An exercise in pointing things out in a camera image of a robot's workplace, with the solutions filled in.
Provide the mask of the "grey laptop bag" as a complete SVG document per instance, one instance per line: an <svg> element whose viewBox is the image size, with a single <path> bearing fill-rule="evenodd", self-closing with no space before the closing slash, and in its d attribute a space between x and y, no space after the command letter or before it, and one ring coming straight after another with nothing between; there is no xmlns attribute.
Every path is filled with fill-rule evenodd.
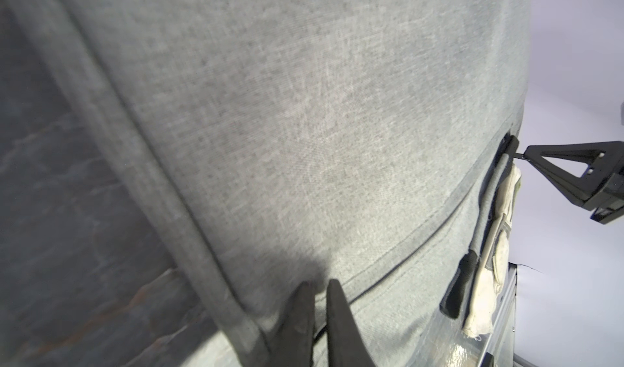
<svg viewBox="0 0 624 367"><path fill-rule="evenodd" d="M531 0L6 0L245 366L341 282L405 366L480 250Z"/></svg>

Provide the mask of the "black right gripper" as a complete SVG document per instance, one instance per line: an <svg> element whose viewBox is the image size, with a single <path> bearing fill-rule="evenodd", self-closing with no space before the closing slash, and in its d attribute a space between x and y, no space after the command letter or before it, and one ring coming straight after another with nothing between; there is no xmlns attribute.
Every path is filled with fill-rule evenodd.
<svg viewBox="0 0 624 367"><path fill-rule="evenodd" d="M600 224L623 215L623 142L527 147L523 159Z"/></svg>

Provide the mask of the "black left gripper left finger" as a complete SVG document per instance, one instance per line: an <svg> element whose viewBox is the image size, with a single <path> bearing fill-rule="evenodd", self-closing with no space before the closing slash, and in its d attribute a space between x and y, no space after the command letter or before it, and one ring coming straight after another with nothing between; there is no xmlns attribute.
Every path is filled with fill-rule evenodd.
<svg viewBox="0 0 624 367"><path fill-rule="evenodd" d="M314 334L315 290L309 282L303 282L289 302L271 354L271 366L312 366Z"/></svg>

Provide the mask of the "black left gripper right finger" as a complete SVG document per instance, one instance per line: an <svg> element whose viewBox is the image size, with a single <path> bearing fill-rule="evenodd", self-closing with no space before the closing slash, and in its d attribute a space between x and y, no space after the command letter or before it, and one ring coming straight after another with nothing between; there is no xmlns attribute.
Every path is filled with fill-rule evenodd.
<svg viewBox="0 0 624 367"><path fill-rule="evenodd" d="M328 365L331 367L374 367L343 288L337 279L328 283L327 300Z"/></svg>

